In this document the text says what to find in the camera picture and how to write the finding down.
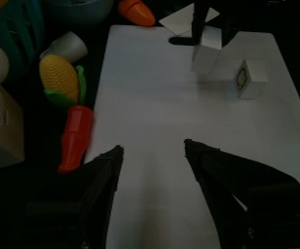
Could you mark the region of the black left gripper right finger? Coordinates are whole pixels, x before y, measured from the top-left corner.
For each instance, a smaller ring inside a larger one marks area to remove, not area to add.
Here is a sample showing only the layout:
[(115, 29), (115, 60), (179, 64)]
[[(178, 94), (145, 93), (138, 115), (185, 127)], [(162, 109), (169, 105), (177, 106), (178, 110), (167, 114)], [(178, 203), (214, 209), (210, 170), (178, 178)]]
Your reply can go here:
[(183, 145), (221, 249), (300, 249), (298, 181), (191, 139)]

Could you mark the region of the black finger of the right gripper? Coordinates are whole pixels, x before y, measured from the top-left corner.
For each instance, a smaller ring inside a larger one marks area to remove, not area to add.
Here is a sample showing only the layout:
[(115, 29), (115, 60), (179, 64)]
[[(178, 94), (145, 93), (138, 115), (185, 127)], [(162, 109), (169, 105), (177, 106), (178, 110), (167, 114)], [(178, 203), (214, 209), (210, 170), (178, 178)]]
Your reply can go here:
[(241, 13), (233, 12), (223, 15), (222, 23), (222, 45), (226, 46), (234, 38), (237, 32), (242, 29), (243, 20)]
[(210, 0), (194, 0), (193, 20), (191, 20), (191, 40), (194, 45), (199, 44), (209, 10), (210, 10)]

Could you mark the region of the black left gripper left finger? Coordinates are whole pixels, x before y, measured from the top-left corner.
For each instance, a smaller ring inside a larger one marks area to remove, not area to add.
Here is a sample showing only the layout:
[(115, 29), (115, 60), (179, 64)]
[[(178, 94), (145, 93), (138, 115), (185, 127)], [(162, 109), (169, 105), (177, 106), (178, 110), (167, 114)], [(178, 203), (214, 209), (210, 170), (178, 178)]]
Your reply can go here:
[(125, 149), (22, 192), (8, 249), (106, 249)]

